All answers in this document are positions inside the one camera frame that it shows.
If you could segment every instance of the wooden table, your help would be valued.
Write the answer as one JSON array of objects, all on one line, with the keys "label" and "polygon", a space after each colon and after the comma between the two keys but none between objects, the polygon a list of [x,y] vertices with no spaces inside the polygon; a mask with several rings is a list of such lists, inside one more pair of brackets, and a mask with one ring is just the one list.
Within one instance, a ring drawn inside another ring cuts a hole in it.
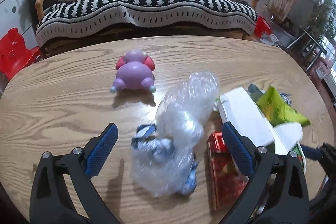
[{"label": "wooden table", "polygon": [[[110,93],[116,62],[133,48],[148,52],[155,62],[154,97],[140,92]],[[214,72],[222,92],[255,83],[262,89],[274,85],[291,93],[294,108],[311,121],[311,126],[303,130],[302,143],[312,147],[334,143],[333,126],[319,93],[303,70],[279,48],[232,38],[192,36],[108,42],[31,65],[8,84],[0,100],[0,180],[14,204],[29,218],[34,172],[44,151],[69,153],[114,122],[119,139],[92,181],[122,223],[217,224],[227,210],[209,211],[205,138],[197,149],[201,160],[198,186],[190,199],[153,198],[130,178],[130,141],[136,127],[154,121],[168,88],[200,70]],[[206,134],[220,129],[220,117],[213,113]],[[306,179],[311,198],[323,177],[320,165],[308,161]],[[75,207],[85,215],[70,179],[66,180]]]}]

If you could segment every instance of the blue gripper pad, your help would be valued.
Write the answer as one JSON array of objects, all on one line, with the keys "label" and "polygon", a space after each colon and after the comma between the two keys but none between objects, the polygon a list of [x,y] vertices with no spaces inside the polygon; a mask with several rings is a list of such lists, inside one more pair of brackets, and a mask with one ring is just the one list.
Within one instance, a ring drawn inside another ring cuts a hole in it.
[{"label": "blue gripper pad", "polygon": [[235,160],[239,171],[245,176],[254,175],[253,157],[237,136],[237,130],[230,122],[222,126],[222,138]]},{"label": "blue gripper pad", "polygon": [[118,139],[118,128],[113,124],[101,137],[86,159],[85,175],[97,176]]}]

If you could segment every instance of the white cabinet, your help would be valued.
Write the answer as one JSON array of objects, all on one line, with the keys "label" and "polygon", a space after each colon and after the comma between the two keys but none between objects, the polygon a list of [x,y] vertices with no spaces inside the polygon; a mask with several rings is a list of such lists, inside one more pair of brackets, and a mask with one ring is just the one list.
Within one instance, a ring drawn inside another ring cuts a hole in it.
[{"label": "white cabinet", "polygon": [[24,39],[27,48],[37,46],[32,28],[28,0],[0,0],[0,38],[9,29],[17,28]]}]

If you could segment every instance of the red plastic stool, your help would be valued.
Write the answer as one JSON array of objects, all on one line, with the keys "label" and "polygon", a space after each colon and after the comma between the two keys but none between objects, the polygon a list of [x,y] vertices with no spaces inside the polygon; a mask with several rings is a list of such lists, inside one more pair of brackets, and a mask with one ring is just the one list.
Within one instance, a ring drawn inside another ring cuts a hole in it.
[{"label": "red plastic stool", "polygon": [[42,57],[39,47],[28,50],[17,28],[10,29],[0,40],[0,70],[11,80],[23,68]]}]

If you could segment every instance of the green package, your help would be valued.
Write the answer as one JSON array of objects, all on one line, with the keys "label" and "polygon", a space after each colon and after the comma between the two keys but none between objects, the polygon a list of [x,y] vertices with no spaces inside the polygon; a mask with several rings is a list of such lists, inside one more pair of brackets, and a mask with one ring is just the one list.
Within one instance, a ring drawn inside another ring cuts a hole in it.
[{"label": "green package", "polygon": [[299,122],[302,127],[310,125],[309,119],[287,105],[273,86],[258,99],[257,106],[274,127],[286,122]]}]

